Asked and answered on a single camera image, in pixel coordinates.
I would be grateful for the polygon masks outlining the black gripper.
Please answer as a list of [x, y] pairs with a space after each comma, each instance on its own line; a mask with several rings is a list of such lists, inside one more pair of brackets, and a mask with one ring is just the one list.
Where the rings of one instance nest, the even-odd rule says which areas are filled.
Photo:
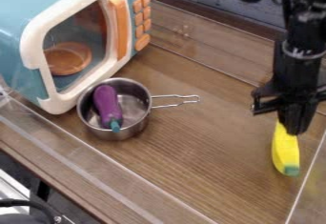
[[273, 47], [271, 79], [252, 91], [252, 113], [277, 112], [289, 135], [305, 132], [320, 101], [317, 79], [324, 43], [288, 40]]

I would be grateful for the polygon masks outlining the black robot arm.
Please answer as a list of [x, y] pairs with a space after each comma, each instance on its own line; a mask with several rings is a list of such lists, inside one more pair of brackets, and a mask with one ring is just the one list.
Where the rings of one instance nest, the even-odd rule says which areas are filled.
[[275, 112], [285, 132], [297, 135], [308, 129], [317, 104], [326, 101], [320, 74], [326, 0], [279, 0], [277, 4], [283, 7], [285, 34], [273, 46], [271, 79], [252, 91], [252, 113]]

